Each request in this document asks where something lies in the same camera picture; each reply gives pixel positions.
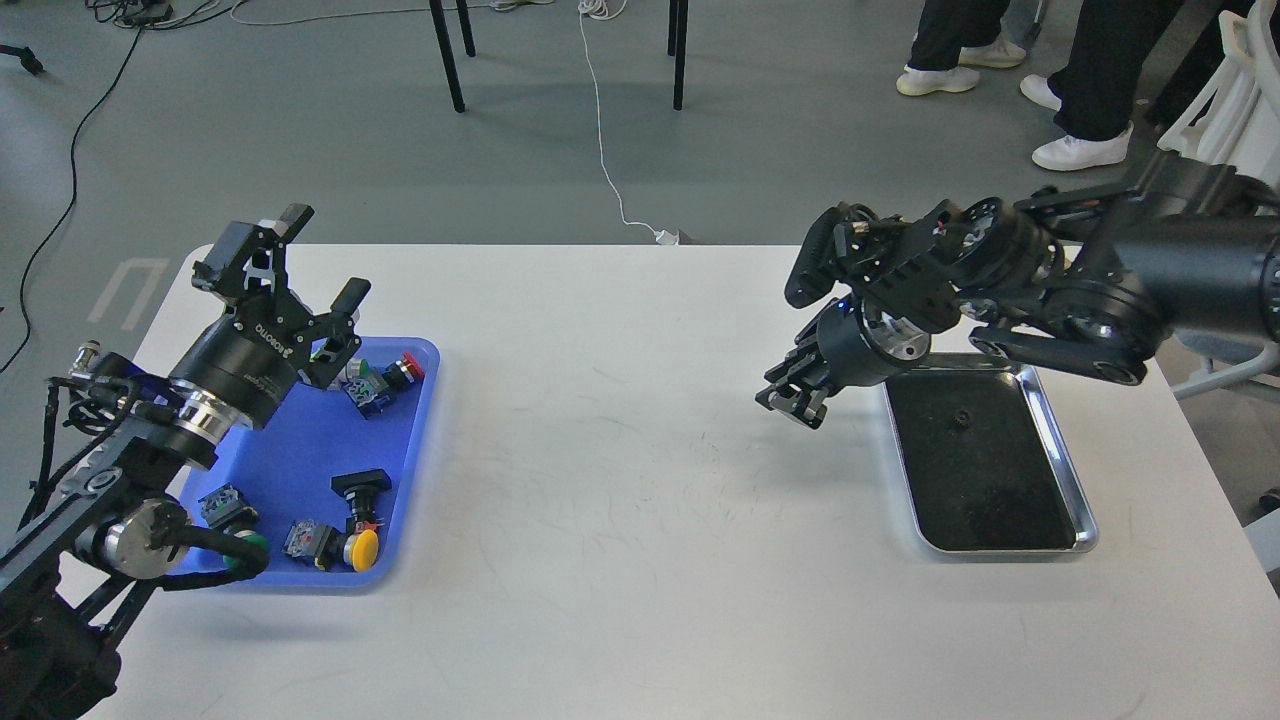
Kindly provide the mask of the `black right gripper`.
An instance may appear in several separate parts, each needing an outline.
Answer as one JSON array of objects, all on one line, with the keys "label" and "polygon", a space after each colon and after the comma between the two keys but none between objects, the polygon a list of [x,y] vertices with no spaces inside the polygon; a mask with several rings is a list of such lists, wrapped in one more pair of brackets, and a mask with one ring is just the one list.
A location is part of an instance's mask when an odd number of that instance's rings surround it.
[{"label": "black right gripper", "polygon": [[919,366],[932,334],[865,299],[833,299],[804,327],[797,347],[769,369],[755,395],[765,410],[818,429],[826,398],[849,386],[872,387]]}]

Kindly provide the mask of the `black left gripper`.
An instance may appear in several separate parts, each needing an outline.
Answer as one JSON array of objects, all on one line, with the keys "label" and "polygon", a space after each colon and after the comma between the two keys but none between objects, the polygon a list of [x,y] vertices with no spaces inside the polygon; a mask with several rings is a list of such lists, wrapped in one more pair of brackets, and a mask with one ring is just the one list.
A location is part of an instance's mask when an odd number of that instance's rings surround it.
[{"label": "black left gripper", "polygon": [[255,428],[270,421],[294,384],[328,388],[362,343],[355,323],[370,281],[351,277],[319,316],[288,287],[285,247],[312,217],[310,205],[291,204],[275,220],[233,222],[193,265],[192,286],[227,311],[170,379],[216,396]]}]

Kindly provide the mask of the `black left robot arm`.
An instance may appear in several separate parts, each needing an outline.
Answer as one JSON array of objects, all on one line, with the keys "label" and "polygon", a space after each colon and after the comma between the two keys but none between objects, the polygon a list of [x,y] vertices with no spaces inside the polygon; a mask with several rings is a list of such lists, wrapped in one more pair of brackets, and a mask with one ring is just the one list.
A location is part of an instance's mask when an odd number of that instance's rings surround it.
[{"label": "black left robot arm", "polygon": [[367,281],[348,279],[323,314],[289,290],[285,250],[312,215],[293,204],[275,220],[227,227],[192,278],[223,314],[169,375],[82,354],[49,380],[108,419],[59,469],[41,470],[3,555],[5,719],[83,716],[115,692],[119,644],[154,592],[266,569],[264,547],[196,527],[166,491],[183,468],[211,468],[232,427],[264,428],[296,384],[329,386],[360,347]]}]

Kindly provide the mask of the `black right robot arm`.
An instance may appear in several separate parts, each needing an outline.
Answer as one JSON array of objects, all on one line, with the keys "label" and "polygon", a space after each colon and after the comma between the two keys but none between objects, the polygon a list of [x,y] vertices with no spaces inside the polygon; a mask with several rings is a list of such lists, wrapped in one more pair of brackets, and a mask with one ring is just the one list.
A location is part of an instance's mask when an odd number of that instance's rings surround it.
[{"label": "black right robot arm", "polygon": [[945,200],[915,220],[840,202],[783,295],[822,310],[755,400],[813,429],[828,397],[920,366],[965,318],[989,356],[1137,386],[1174,331],[1277,338],[1277,192],[1161,151],[1125,183]]}]

